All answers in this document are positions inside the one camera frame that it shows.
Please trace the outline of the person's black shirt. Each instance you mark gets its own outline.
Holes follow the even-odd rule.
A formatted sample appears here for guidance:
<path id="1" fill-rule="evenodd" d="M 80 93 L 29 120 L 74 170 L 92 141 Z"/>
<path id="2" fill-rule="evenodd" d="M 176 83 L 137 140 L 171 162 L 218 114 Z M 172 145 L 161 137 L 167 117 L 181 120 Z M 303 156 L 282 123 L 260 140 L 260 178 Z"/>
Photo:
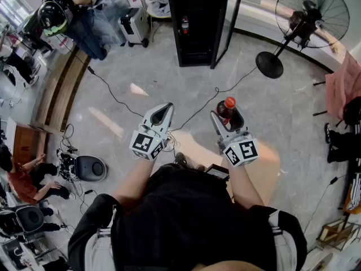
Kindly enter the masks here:
<path id="1" fill-rule="evenodd" d="M 103 271 L 190 271 L 197 264 L 244 261 L 264 271 L 301 271 L 307 242 L 293 215 L 232 202 L 220 179 L 168 164 L 158 169 L 131 210 L 98 195 L 68 243 L 69 265 L 85 271 L 85 253 L 109 228 L 111 255 Z"/>

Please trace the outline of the spare hand-held gripper set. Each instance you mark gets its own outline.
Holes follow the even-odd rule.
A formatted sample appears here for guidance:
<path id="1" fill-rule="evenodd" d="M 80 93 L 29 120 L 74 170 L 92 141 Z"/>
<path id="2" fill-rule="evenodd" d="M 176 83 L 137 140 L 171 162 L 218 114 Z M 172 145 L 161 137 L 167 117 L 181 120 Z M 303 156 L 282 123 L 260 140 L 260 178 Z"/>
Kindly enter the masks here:
<path id="1" fill-rule="evenodd" d="M 56 155 L 59 159 L 59 174 L 62 178 L 67 181 L 77 179 L 74 158 L 60 148 L 56 150 Z"/>

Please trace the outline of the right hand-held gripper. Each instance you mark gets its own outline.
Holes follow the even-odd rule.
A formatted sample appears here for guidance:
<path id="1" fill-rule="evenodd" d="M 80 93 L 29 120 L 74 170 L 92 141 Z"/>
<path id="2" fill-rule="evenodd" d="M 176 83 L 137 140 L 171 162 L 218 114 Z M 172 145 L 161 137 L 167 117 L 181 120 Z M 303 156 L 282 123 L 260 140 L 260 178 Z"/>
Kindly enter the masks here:
<path id="1" fill-rule="evenodd" d="M 210 112 L 210 119 L 216 134 L 219 152 L 223 154 L 233 167 L 246 165 L 259 158 L 257 139 L 252 136 L 248 128 L 242 130 L 245 119 L 242 109 L 236 105 L 234 114 L 234 129 L 229 133 L 221 117 L 215 112 Z"/>

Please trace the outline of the black mini fridge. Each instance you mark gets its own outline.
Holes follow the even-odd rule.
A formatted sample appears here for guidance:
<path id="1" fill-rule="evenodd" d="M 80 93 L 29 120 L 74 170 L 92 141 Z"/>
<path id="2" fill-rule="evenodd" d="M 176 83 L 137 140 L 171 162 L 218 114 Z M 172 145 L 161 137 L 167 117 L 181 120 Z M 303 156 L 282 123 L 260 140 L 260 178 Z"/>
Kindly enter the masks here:
<path id="1" fill-rule="evenodd" d="M 169 0 L 180 67 L 214 69 L 230 44 L 241 0 Z M 188 17 L 188 34 L 182 17 Z"/>

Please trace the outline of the black pedestal fan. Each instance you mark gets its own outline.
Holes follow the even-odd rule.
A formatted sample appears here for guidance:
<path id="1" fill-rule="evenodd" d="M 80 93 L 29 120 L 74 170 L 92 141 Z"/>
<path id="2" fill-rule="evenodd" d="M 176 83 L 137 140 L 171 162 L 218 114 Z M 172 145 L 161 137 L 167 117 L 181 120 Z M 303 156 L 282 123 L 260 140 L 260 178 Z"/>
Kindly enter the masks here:
<path id="1" fill-rule="evenodd" d="M 262 51 L 256 66 L 268 78 L 277 79 L 284 72 L 279 58 L 289 43 L 301 50 L 319 49 L 336 44 L 350 24 L 349 9 L 344 0 L 277 0 L 276 23 L 284 39 L 278 51 Z"/>

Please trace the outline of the clear acrylic table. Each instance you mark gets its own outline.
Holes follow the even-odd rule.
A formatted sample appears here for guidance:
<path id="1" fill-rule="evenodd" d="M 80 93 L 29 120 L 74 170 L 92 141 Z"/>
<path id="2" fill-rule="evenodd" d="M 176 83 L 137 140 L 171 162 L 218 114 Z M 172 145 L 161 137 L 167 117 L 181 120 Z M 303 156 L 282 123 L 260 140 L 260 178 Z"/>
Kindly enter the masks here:
<path id="1" fill-rule="evenodd" d="M 102 44 L 125 45 L 127 40 L 118 21 L 129 8 L 128 0 L 99 0 L 97 5 L 88 9 L 91 29 Z"/>

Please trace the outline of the black round-top case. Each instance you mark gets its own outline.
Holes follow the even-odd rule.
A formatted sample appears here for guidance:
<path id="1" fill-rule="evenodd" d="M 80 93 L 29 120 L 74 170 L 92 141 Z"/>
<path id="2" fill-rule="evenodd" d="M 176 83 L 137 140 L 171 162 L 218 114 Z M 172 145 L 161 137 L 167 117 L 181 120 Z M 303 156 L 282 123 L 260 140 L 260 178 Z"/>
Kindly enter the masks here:
<path id="1" fill-rule="evenodd" d="M 74 172 L 81 181 L 99 182 L 106 178 L 107 166 L 100 158 L 80 155 L 74 159 Z"/>

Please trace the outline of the silver suitcase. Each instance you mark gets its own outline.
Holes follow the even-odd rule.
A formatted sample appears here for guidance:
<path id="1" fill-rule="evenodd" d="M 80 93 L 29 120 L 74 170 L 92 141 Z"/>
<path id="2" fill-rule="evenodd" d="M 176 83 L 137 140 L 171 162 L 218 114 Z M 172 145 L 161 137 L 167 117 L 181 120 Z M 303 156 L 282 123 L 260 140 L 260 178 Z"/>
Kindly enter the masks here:
<path id="1" fill-rule="evenodd" d="M 147 33 L 149 30 L 148 17 L 145 10 L 140 8 L 129 8 L 124 16 L 118 20 L 118 24 L 127 39 L 129 47 L 142 45 L 147 48 L 149 40 Z"/>

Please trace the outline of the black box with red trim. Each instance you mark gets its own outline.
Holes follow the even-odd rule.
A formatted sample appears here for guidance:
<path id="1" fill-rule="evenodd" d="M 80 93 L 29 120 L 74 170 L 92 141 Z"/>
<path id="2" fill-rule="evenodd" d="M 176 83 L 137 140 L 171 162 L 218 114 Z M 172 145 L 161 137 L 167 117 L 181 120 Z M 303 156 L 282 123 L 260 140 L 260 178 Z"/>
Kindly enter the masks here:
<path id="1" fill-rule="evenodd" d="M 205 173 L 212 175 L 220 180 L 227 182 L 229 180 L 229 171 L 227 168 L 224 168 L 220 165 L 212 164 L 209 166 Z"/>

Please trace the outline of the wooden frame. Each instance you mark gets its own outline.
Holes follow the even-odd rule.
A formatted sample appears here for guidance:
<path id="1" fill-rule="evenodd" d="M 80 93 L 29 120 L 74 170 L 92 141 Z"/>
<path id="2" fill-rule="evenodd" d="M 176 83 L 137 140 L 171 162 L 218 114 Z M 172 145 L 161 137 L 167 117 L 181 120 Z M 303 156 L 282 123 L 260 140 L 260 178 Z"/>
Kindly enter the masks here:
<path id="1" fill-rule="evenodd" d="M 317 241 L 322 246 L 343 251 L 352 243 L 361 241 L 361 225 L 345 220 L 334 221 L 322 227 Z"/>

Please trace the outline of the wooden bench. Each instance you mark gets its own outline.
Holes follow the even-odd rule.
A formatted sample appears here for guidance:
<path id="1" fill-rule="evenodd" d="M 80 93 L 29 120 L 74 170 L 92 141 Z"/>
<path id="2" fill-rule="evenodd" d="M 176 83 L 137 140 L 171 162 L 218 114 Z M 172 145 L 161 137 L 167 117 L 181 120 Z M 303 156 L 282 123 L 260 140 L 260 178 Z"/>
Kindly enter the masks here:
<path id="1" fill-rule="evenodd" d="M 35 122 L 64 131 L 80 82 L 90 57 L 78 46 L 71 53 L 61 54 L 45 83 Z"/>

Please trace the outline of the wooden cabinet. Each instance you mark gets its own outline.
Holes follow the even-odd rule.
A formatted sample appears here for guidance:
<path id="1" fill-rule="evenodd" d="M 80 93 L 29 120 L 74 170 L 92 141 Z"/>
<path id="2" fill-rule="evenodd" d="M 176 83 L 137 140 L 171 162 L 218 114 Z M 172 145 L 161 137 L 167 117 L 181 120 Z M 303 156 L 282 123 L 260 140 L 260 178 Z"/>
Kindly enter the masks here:
<path id="1" fill-rule="evenodd" d="M 17 124 L 15 127 L 15 140 L 13 147 L 14 161 L 25 164 L 41 154 L 47 149 L 48 132 L 25 124 Z"/>

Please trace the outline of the round white side table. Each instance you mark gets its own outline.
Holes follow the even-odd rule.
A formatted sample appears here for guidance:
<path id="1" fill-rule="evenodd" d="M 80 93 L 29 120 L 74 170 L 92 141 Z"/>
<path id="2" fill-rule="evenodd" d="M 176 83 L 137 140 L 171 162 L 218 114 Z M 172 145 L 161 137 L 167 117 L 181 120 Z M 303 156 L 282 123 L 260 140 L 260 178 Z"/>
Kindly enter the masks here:
<path id="1" fill-rule="evenodd" d="M 169 0 L 146 0 L 147 12 L 154 18 L 171 17 Z"/>

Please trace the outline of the pink cloth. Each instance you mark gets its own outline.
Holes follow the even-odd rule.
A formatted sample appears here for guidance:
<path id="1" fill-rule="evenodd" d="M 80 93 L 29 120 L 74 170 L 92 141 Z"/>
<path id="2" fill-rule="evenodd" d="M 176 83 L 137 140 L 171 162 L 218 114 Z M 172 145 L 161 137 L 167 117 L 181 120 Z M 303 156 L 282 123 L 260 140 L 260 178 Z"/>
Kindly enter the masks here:
<path id="1" fill-rule="evenodd" d="M 361 96 L 361 64 L 346 51 L 344 61 L 334 73 L 325 75 L 327 112 L 343 120 L 345 106 Z"/>

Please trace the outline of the dark soda bottle red cap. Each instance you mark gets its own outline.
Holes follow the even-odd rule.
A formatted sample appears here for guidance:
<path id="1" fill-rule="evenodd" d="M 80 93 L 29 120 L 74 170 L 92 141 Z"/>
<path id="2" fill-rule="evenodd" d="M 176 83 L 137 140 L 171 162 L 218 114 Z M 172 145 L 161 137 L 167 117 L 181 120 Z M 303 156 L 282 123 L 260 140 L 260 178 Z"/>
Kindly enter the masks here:
<path id="1" fill-rule="evenodd" d="M 215 112 L 220 117 L 222 124 L 227 125 L 236 111 L 236 99 L 234 97 L 227 97 L 225 100 L 217 104 Z"/>

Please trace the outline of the person's left forearm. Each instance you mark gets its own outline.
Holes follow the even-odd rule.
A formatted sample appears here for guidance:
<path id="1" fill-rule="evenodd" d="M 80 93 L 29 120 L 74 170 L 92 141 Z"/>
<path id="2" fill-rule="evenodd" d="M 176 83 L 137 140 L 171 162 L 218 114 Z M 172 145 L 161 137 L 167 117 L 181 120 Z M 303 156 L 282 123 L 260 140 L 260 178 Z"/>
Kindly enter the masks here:
<path id="1" fill-rule="evenodd" d="M 155 162 L 155 160 L 138 159 L 134 168 L 113 192 L 112 196 L 124 211 L 131 211 L 140 202 Z"/>

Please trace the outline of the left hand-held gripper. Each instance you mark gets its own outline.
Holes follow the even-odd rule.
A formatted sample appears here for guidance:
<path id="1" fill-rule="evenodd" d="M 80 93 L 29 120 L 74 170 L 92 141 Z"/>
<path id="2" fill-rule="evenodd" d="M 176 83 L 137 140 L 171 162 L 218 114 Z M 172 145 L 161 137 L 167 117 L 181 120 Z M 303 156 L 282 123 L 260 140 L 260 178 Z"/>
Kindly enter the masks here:
<path id="1" fill-rule="evenodd" d="M 129 149 L 136 157 L 154 161 L 168 144 L 167 131 L 174 114 L 172 103 L 160 104 L 144 115 L 143 124 L 133 132 Z"/>

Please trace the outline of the person's right forearm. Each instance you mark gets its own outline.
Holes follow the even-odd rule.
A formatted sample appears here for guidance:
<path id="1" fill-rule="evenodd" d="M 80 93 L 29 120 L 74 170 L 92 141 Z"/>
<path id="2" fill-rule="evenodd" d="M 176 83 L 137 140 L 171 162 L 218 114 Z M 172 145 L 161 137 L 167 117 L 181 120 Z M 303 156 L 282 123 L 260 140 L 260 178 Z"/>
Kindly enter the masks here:
<path id="1" fill-rule="evenodd" d="M 235 203 L 246 209 L 264 205 L 244 166 L 234 167 L 228 163 L 228 172 Z"/>

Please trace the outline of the black green-trim backpack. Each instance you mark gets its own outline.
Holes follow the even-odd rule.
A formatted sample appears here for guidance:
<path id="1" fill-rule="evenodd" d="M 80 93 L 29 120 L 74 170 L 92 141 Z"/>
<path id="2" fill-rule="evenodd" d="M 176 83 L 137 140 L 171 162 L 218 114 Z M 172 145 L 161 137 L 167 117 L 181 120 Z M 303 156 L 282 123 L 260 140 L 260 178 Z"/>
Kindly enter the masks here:
<path id="1" fill-rule="evenodd" d="M 44 35 L 48 37 L 64 33 L 69 25 L 64 9 L 56 0 L 44 0 L 37 18 Z"/>

